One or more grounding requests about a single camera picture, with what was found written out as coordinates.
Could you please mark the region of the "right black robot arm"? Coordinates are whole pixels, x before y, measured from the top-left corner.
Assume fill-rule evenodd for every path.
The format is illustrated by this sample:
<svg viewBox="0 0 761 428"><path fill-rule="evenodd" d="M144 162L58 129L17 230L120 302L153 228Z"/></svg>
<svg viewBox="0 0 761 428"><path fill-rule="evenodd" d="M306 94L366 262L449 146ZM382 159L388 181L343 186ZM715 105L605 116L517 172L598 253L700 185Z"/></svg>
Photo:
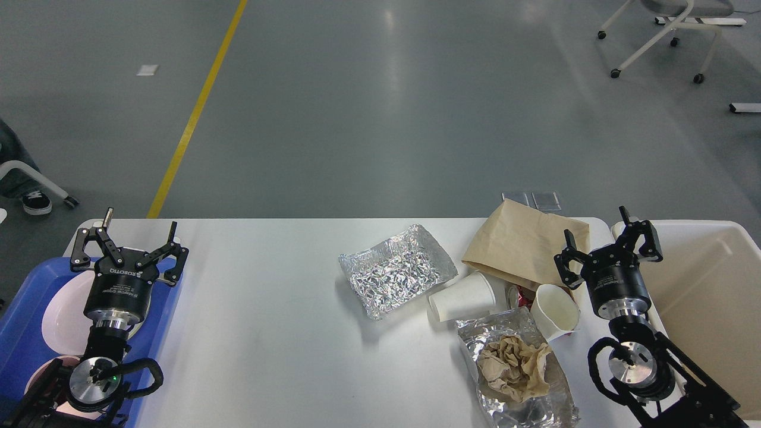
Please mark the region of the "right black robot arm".
<svg viewBox="0 0 761 428"><path fill-rule="evenodd" d="M747 426L733 396L650 323L640 263L663 260L657 230L625 206L619 212L624 229L614 243L585 253L566 229L566 245L554 255L562 283L572 290L585 284L593 314L611 331L588 350L593 384L642 427Z"/></svg>

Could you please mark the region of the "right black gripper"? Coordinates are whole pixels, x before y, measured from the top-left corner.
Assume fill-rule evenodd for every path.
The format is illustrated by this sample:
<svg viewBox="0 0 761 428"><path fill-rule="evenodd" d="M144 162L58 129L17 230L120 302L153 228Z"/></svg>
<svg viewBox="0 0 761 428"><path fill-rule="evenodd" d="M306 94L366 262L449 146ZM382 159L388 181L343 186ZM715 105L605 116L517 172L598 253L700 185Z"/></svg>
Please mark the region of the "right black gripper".
<svg viewBox="0 0 761 428"><path fill-rule="evenodd" d="M634 219L625 206L619 207L624 230L612 244L606 258L608 265L595 263L591 254L576 246L574 235L564 230L565 248L554 255L562 283L570 290L586 282L595 315L604 320L623 315L643 316L652 306L639 263L661 262L663 254L657 230L649 220ZM581 265L580 273L570 268L571 261Z"/></svg>

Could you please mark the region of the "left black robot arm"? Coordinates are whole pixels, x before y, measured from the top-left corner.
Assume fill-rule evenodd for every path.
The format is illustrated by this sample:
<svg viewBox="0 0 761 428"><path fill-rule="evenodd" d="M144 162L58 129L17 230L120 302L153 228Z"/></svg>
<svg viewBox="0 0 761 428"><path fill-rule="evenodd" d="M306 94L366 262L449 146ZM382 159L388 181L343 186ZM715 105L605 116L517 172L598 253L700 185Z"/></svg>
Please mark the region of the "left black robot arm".
<svg viewBox="0 0 761 428"><path fill-rule="evenodd" d="M117 246L108 234L112 208L100 225L80 228L74 236L69 268L81 277L92 273L82 314L90 320L78 363L67 367L55 357L16 401L3 401L3 427L121 427L128 420L122 406L151 395L163 385L159 363L141 357L130 345L130 332L160 301L156 284L176 287L190 251L176 237L152 251Z"/></svg>

